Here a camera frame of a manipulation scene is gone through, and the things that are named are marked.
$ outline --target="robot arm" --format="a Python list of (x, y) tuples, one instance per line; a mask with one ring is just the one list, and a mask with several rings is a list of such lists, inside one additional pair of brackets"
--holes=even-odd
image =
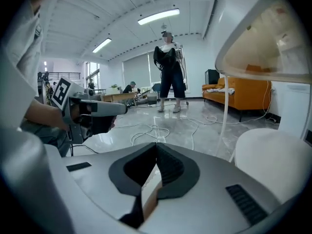
[[(87, 138), (110, 130), (115, 116), (127, 113), (123, 104), (92, 100), (93, 91), (61, 77), (52, 101), (62, 110), (63, 120), (69, 125), (70, 144), (82, 144)], [(72, 120), (71, 108), (79, 106), (79, 116)]]

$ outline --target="orange sofa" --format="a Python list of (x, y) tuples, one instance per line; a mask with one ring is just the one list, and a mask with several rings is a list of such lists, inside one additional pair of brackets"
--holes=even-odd
[[(271, 82), (265, 80), (251, 80), (235, 77), (228, 77), (229, 88), (234, 88), (235, 92), (229, 95), (229, 106), (241, 111), (239, 122), (243, 110), (267, 109), (270, 104)], [(214, 100), (219, 103), (225, 101), (225, 93), (208, 93), (206, 90), (211, 88), (224, 88), (224, 78), (218, 80), (218, 84), (203, 85), (202, 93), (205, 99)]]

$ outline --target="hand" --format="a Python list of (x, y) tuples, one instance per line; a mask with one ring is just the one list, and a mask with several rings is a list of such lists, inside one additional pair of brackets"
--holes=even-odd
[[(91, 106), (90, 105), (87, 105), (87, 110), (88, 110), (89, 113), (91, 112)], [(79, 105), (78, 104), (74, 104), (74, 105), (71, 106), (71, 118), (72, 118), (72, 120), (75, 120), (78, 117), (80, 117)], [(110, 131), (113, 127), (115, 127), (114, 122), (115, 122), (116, 118), (117, 118), (116, 116), (113, 117), (111, 126), (110, 126), (108, 131)]]

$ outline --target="glossy floor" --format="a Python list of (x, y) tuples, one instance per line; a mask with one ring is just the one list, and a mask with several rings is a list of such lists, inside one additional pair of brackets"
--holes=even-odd
[[(182, 103), (182, 110), (177, 114), (172, 112), (174, 108), (174, 101), (166, 102), (167, 106), (165, 107), (165, 111), (163, 113), (159, 113), (157, 111), (157, 107), (148, 108), (146, 105), (140, 105), (140, 107), (137, 108), (132, 107), (129, 109), (127, 114), (117, 117), (115, 122), (116, 128), (113, 128), (107, 134), (93, 136), (87, 139), (84, 144), (99, 153), (111, 152), (117, 149), (131, 146), (132, 136), (137, 133), (144, 133), (150, 130), (150, 128), (146, 125), (157, 125), (160, 128), (168, 129), (170, 134), (164, 138), (164, 136), (167, 134), (167, 131), (153, 130), (150, 132), (150, 134), (156, 138), (143, 135), (135, 140), (134, 145), (144, 142), (158, 141), (192, 149), (192, 133), (196, 130), (197, 125), (189, 120), (186, 120), (187, 117), (194, 122), (196, 122), (194, 120), (196, 119), (204, 122), (205, 124), (210, 124), (204, 125), (200, 122), (197, 122), (199, 126), (193, 135), (194, 150), (210, 155), (215, 155), (222, 124), (211, 124), (211, 122), (206, 120), (206, 117), (215, 116), (217, 117), (218, 121), (222, 122), (224, 106), (211, 101), (204, 102), (203, 100), (189, 100), (189, 106), (185, 104), (185, 101)], [(245, 116), (243, 117), (242, 121), (245, 122), (255, 118), (257, 117)], [(229, 109), (227, 122), (235, 123), (238, 122), (238, 119), (238, 112), (236, 110)], [(251, 120), (241, 124), (228, 124), (225, 130), (223, 141), (220, 145), (218, 156), (220, 158), (229, 160), (235, 148), (236, 141), (242, 133), (249, 129), (263, 127), (277, 129), (278, 125), (266, 122), (265, 118)], [(74, 148), (75, 156), (91, 154), (93, 153), (85, 147)]]

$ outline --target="desk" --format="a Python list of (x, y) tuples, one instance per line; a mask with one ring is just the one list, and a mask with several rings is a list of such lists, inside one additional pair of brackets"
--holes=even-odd
[(132, 99), (135, 106), (137, 106), (136, 101), (135, 101), (135, 96), (136, 96), (135, 93), (103, 95), (101, 97), (101, 100), (105, 102), (113, 102), (113, 101), (124, 100), (124, 99)]

